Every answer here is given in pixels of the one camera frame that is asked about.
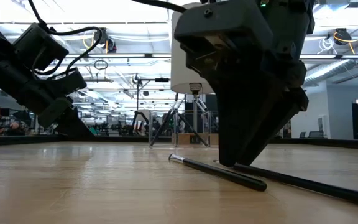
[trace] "tripod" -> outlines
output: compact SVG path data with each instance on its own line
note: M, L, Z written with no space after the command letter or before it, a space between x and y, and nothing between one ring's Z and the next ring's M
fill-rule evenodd
M175 96L175 102L172 105L171 109L168 111L167 117L165 118L165 120L163 121L163 123L161 124L161 127L158 129L157 133L155 134L153 141L150 143L150 146L153 146L155 144L155 142L157 141L158 137L160 137L161 133L165 130L165 128L168 125L168 122L173 118L173 116L175 114L178 115L179 119L181 119L190 129L190 131L205 145L208 147L208 143L201 138L201 136L194 130L194 128L192 127L192 125L186 120L185 116L183 114L180 114L178 111L178 108L180 107L180 105L183 103L183 101L185 100L186 95L183 97L183 99L181 100L181 102L179 102L178 104L178 93Z

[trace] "wall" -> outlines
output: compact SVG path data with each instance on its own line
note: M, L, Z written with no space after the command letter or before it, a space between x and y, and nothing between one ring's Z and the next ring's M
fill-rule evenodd
M16 103L16 100L10 96L1 96L0 94L0 107L15 110L21 110L22 106Z
M309 98L308 109L305 112L299 112L291 119L291 136L299 138L301 132L306 131L306 137L310 131L318 131L318 118L326 117L324 122L324 134L330 138L329 111L327 86L321 82L317 87L306 88L306 94Z
M332 139L353 139L352 102L358 86L328 85L329 125Z

